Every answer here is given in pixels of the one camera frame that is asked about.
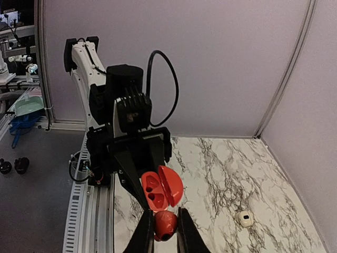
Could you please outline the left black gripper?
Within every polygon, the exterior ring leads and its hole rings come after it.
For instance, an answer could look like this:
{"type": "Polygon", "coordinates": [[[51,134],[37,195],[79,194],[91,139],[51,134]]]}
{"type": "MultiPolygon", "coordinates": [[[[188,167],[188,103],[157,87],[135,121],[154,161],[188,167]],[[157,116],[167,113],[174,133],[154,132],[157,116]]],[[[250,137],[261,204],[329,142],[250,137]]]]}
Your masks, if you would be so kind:
{"type": "Polygon", "coordinates": [[[110,127],[90,127],[86,133],[90,170],[98,184],[108,184],[118,172],[122,187],[144,210],[149,210],[139,177],[148,171],[158,172],[172,157],[171,133],[166,127],[114,137],[110,127]]]}

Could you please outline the small red clip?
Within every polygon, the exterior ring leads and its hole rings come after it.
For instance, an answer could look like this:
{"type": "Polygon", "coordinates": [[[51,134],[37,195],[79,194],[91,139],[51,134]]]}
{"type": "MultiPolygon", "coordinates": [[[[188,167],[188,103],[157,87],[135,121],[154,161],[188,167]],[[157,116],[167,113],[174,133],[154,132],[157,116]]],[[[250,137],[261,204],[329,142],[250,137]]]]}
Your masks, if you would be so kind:
{"type": "Polygon", "coordinates": [[[155,240],[168,241],[177,230],[177,215],[171,211],[159,211],[155,219],[155,240]]]}

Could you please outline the white earbuds charging case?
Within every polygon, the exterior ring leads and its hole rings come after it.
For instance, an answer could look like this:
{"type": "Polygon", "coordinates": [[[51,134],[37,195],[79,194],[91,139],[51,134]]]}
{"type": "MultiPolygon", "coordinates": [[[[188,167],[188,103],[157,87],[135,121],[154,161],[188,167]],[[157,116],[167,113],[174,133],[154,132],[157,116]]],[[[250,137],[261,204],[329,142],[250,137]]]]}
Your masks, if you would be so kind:
{"type": "Polygon", "coordinates": [[[254,224],[253,213],[250,211],[240,211],[236,214],[236,220],[243,228],[251,227],[254,224]]]}

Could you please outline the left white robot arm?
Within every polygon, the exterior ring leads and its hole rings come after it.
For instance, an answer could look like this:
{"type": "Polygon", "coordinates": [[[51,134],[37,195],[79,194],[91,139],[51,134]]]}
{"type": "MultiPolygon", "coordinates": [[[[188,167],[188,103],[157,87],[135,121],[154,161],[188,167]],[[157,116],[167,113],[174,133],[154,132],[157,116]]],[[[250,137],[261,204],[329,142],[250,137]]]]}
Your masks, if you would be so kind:
{"type": "Polygon", "coordinates": [[[168,128],[151,122],[152,101],[144,71],[134,65],[104,67],[99,39],[70,38],[65,71],[77,84],[85,113],[89,159],[78,166],[84,181],[108,187],[113,174],[143,209],[165,210],[180,200],[178,179],[165,164],[172,156],[168,128]]]}

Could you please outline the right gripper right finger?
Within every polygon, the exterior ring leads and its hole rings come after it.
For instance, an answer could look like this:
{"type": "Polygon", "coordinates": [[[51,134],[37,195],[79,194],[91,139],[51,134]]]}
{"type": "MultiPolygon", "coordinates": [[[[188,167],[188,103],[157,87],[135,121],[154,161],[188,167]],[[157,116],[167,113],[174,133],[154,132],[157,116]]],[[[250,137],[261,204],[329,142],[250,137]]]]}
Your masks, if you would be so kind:
{"type": "Polygon", "coordinates": [[[177,252],[210,253],[187,209],[179,208],[177,221],[177,252]]]}

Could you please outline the red round cap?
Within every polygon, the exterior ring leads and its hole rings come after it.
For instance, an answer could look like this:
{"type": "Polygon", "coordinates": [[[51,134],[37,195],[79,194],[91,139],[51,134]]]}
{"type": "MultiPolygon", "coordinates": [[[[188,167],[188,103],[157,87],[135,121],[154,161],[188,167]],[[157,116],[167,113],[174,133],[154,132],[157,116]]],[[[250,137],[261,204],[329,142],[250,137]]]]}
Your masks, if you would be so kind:
{"type": "Polygon", "coordinates": [[[154,212],[175,207],[182,199],[184,187],[180,176],[171,168],[159,166],[158,172],[149,171],[141,176],[147,203],[154,212]]]}

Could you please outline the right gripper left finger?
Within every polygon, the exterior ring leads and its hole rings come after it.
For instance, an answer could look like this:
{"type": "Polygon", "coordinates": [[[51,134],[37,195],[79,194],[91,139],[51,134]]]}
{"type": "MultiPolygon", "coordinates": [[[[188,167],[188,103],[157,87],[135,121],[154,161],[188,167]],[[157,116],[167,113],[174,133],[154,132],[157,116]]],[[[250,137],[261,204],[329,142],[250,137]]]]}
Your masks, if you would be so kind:
{"type": "Polygon", "coordinates": [[[154,252],[154,214],[152,210],[144,210],[123,253],[152,252],[154,252]]]}

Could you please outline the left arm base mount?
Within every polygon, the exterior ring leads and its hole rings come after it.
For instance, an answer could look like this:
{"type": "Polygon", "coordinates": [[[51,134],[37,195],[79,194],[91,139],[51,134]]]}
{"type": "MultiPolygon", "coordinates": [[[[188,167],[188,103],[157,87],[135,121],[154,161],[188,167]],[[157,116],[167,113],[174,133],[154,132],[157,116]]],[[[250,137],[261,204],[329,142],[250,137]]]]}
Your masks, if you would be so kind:
{"type": "Polygon", "coordinates": [[[77,151],[71,154],[68,162],[68,174],[76,183],[87,182],[90,186],[110,187],[112,179],[112,162],[107,152],[89,154],[77,151]]]}

